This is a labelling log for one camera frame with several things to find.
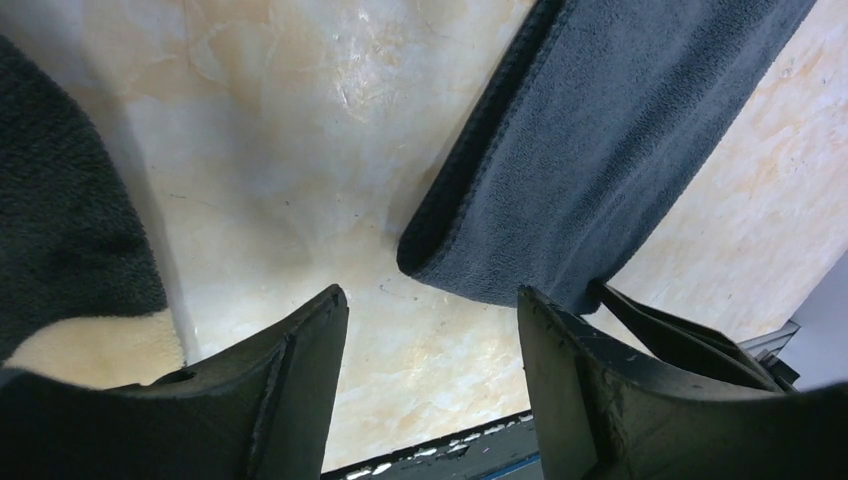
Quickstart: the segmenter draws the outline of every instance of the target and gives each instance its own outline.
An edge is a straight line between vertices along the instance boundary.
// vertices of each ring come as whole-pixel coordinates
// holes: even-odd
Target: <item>cream sherpa lining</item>
[[[24,340],[4,367],[95,389],[149,385],[184,364],[171,310],[146,317],[71,318]]]

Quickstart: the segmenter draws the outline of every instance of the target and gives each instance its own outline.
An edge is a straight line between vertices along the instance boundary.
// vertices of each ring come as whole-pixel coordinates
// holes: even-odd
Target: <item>scratch mark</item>
[[[339,92],[342,94],[342,101],[344,101],[345,107],[350,110],[350,103],[347,101],[347,92],[345,92],[344,88],[340,88]]]
[[[391,295],[393,297],[406,298],[403,295],[398,295],[397,293],[390,292],[390,291],[386,290],[386,287],[384,287],[382,283],[380,284],[379,289],[380,289],[381,292],[388,293],[389,295]]]
[[[370,97],[366,98],[365,101],[367,102],[369,100],[374,100],[375,98],[382,98],[382,97],[385,97],[388,94],[389,94],[389,92],[387,90],[383,90],[380,93],[375,93],[374,95],[371,95]]]
[[[648,305],[653,304],[653,303],[654,303],[654,302],[655,302],[658,298],[660,298],[660,296],[661,296],[663,293],[665,293],[665,291],[666,291],[666,290],[668,290],[668,287],[670,287],[670,286],[671,286],[671,283],[670,283],[670,282],[669,282],[669,283],[667,283],[667,284],[666,284],[666,286],[665,286],[665,287],[663,287],[663,289],[659,291],[659,293],[657,293],[656,295],[654,295],[654,298],[652,298],[652,299],[651,299],[651,301],[650,301],[650,302],[648,302]]]
[[[233,215],[233,214],[231,214],[231,213],[229,213],[229,212],[227,212],[227,211],[223,210],[221,207],[219,207],[219,206],[217,206],[217,205],[215,205],[215,204],[212,204],[212,203],[209,203],[209,202],[204,202],[203,200],[198,200],[198,199],[196,199],[196,198],[189,198],[189,197],[187,197],[187,196],[185,196],[185,195],[177,195],[177,194],[175,194],[175,193],[171,193],[171,192],[165,192],[165,193],[167,193],[167,194],[168,194],[168,196],[169,196],[169,197],[171,197],[171,198],[178,198],[178,199],[180,199],[180,200],[186,200],[186,201],[188,201],[188,202],[199,203],[200,205],[205,205],[205,206],[207,206],[207,207],[211,208],[212,210],[215,210],[215,211],[217,211],[217,212],[219,212],[219,213],[222,213],[222,214],[224,214],[224,215],[226,215],[226,216],[228,216],[228,217],[230,217],[230,218],[235,218],[235,215]]]
[[[421,11],[421,0],[415,0],[415,5],[416,7],[418,7],[418,15],[421,17],[421,20],[424,22],[424,25],[427,25],[427,29],[430,30],[430,33],[440,38],[453,40],[454,42],[459,43],[461,45],[467,45],[467,43],[457,40],[456,38],[453,38],[450,35],[445,35],[444,33],[437,32],[436,29],[433,28],[433,24],[431,24],[430,21],[424,17],[424,12]]]
[[[183,36],[185,37],[186,45],[186,68],[191,72],[193,67],[191,62],[191,38],[188,33],[188,0],[183,0]]]

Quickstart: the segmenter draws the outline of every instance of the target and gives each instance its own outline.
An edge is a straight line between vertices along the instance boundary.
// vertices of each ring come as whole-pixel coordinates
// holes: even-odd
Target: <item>dark gray fleece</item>
[[[404,232],[401,271],[594,311],[588,282],[642,245],[813,4],[539,0]]]
[[[0,362],[57,320],[165,308],[141,222],[94,126],[0,36]]]

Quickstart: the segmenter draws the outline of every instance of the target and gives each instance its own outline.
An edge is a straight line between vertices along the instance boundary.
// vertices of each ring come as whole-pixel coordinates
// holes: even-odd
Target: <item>gray felt material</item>
[[[527,284],[596,310],[588,282],[647,239],[813,4],[540,0],[404,232],[401,270],[481,302],[514,306]]]

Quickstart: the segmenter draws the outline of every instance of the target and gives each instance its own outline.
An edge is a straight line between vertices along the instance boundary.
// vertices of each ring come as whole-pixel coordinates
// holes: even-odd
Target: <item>beige marbled surface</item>
[[[529,5],[7,0],[0,33],[97,124],[191,361],[345,288],[334,468],[527,407],[514,311],[404,278],[394,249]],[[845,251],[846,5],[819,1],[614,285],[742,339]]]

